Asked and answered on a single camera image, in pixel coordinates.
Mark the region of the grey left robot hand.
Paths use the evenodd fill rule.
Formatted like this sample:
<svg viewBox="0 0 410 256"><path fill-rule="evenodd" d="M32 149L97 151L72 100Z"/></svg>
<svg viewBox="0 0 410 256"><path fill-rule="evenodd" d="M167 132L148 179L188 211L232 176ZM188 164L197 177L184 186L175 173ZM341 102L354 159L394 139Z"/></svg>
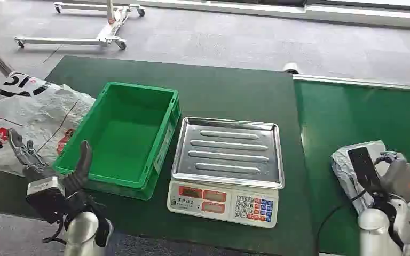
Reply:
<svg viewBox="0 0 410 256"><path fill-rule="evenodd" d="M17 160L22 164L22 172L28 182L58 177L68 196L81 190L88 182L92 162L92 148L87 140L81 142L80 157L74 171L68 175L61 176L58 171L37 153L32 140L24 142L22 136L13 128L8 129L7 132L10 147Z"/></svg>

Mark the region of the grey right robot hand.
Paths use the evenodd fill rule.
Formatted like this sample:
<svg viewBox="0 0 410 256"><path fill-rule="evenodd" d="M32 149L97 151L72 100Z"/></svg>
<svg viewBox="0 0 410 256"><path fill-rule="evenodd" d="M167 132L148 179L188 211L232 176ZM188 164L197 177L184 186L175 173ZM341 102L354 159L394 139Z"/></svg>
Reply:
<svg viewBox="0 0 410 256"><path fill-rule="evenodd" d="M410 163L400 152L382 151L374 161L377 166L382 163L382 171L377 171L382 188L387 192L410 202Z"/></svg>

